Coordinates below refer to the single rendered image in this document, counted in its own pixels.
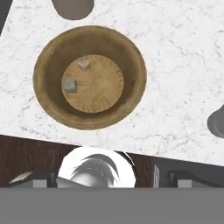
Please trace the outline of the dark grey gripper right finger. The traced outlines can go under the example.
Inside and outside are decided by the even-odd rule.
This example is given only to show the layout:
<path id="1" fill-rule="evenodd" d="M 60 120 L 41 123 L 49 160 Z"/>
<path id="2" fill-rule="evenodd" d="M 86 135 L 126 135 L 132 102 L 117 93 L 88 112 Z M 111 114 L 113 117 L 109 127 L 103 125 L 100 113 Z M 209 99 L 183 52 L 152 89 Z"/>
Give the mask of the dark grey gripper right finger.
<path id="1" fill-rule="evenodd" d="M 224 185 L 204 180 L 189 171 L 169 171 L 168 186 L 176 188 L 224 188 Z"/>

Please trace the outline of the pale ice cube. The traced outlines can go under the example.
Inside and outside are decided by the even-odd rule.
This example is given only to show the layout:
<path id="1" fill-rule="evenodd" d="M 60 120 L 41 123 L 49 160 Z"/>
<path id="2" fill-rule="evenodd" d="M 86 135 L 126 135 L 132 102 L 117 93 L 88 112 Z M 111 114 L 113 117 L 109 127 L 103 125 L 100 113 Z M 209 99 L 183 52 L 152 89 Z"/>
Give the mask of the pale ice cube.
<path id="1" fill-rule="evenodd" d="M 77 59 L 77 64 L 82 70 L 88 70 L 91 66 L 90 61 L 86 57 Z"/>
<path id="2" fill-rule="evenodd" d="M 76 93 L 77 92 L 77 82 L 73 78 L 64 79 L 62 82 L 62 88 L 67 93 Z"/>

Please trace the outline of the white and black round thing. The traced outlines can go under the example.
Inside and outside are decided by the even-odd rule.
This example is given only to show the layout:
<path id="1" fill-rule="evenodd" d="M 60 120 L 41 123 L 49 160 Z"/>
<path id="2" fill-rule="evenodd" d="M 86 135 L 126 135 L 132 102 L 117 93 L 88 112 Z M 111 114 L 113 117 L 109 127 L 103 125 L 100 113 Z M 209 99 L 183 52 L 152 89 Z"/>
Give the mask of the white and black round thing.
<path id="1" fill-rule="evenodd" d="M 134 188 L 137 171 L 125 152 L 79 147 L 62 160 L 58 188 Z"/>

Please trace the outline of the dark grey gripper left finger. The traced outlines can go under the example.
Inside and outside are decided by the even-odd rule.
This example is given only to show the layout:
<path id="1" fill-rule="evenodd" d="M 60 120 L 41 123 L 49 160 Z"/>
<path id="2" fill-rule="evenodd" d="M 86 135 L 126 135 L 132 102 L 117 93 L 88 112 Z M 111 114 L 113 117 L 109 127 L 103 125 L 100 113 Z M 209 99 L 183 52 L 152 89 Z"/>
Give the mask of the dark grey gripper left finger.
<path id="1" fill-rule="evenodd" d="M 56 188 L 58 186 L 53 172 L 36 170 L 11 181 L 8 187 L 16 188 Z"/>

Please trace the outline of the grey round object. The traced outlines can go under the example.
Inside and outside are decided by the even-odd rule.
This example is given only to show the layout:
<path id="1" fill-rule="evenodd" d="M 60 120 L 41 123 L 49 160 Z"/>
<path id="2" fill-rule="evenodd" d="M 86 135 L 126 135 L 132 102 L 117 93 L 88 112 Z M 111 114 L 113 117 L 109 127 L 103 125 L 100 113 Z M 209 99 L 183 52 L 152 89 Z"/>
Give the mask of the grey round object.
<path id="1" fill-rule="evenodd" d="M 224 104 L 207 118 L 207 127 L 216 137 L 224 138 Z"/>

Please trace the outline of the brown-grey round glass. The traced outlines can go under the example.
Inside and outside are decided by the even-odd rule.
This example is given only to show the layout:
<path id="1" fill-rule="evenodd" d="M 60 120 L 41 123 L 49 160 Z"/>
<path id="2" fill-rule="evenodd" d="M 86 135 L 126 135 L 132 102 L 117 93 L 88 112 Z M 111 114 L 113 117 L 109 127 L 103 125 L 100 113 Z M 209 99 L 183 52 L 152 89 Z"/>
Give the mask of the brown-grey round glass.
<path id="1" fill-rule="evenodd" d="M 57 13 L 67 20 L 87 17 L 95 6 L 95 0 L 51 0 Z"/>

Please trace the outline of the dark wood cupboard front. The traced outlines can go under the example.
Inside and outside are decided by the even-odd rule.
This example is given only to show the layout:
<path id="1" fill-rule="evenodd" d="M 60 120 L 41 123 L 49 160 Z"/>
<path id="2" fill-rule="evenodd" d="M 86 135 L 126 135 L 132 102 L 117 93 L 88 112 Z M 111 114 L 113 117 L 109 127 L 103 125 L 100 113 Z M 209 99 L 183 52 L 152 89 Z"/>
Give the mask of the dark wood cupboard front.
<path id="1" fill-rule="evenodd" d="M 46 168 L 58 174 L 62 159 L 78 145 L 0 135 L 0 185 L 23 172 Z M 151 157 L 128 153 L 136 170 L 136 187 L 152 187 Z"/>

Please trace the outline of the brown wooden bowl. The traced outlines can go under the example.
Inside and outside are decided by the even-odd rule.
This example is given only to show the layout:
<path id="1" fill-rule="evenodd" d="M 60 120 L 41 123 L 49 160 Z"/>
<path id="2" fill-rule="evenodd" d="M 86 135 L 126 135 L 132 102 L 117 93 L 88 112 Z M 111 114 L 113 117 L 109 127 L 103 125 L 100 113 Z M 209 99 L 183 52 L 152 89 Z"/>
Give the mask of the brown wooden bowl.
<path id="1" fill-rule="evenodd" d="M 86 57 L 82 70 L 77 59 Z M 77 92 L 62 88 L 77 82 Z M 38 56 L 33 87 L 43 110 L 55 121 L 78 130 L 98 130 L 120 122 L 140 102 L 147 81 L 144 58 L 120 32 L 84 25 L 52 39 Z"/>

